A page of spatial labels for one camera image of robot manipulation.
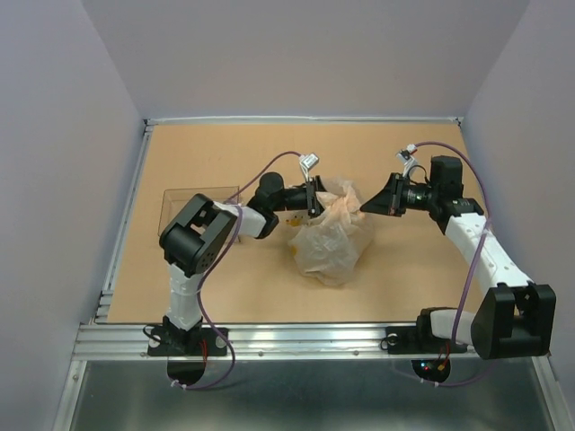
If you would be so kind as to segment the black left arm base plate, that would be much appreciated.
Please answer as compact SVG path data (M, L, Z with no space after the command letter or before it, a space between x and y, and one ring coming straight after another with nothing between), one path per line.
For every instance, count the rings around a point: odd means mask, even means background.
M147 325L143 329L147 337L147 354L151 357L169 356L226 356L227 344L210 327L199 326L183 335L175 335L159 325Z

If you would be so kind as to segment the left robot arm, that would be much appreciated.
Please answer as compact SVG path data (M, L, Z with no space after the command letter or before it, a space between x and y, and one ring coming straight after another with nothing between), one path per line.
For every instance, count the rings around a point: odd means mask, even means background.
M150 335L158 347L175 355L195 355L204 346L200 282L239 235L268 237L279 224L278 213L304 211L315 218L323 212L317 194L325 187L319 176L286 187L277 172L259 179L245 207L216 202L199 193L183 207L160 234L170 276L170 302L159 328Z

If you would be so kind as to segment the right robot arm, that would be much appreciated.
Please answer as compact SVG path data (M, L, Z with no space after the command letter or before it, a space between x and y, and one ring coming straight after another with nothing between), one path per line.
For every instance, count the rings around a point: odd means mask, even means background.
M556 294L537 284L506 253L481 205L464 196L463 165L453 156L434 156L422 182L410 147L398 153L402 172L391 173L384 188L362 212L400 217L408 210L427 213L469 265L466 280L477 280L482 302L476 312L428 308L413 329L416 345L433 350L445 340L470 346L482 359L545 356L551 345Z

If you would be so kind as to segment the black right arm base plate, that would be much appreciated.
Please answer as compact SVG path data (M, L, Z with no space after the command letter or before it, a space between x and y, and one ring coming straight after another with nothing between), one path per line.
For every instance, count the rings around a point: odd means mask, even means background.
M438 355L447 352L460 354L467 351L467 346L432 335L423 335L414 325L386 327L380 345L391 355Z

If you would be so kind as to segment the white banana print plastic bag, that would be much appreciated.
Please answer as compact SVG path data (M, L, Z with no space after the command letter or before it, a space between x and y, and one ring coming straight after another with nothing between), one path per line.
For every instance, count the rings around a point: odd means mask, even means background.
M288 242L297 269L326 286L354 278L355 268L375 236L373 217L363 213L363 199L352 180L323 180L323 213L301 224Z

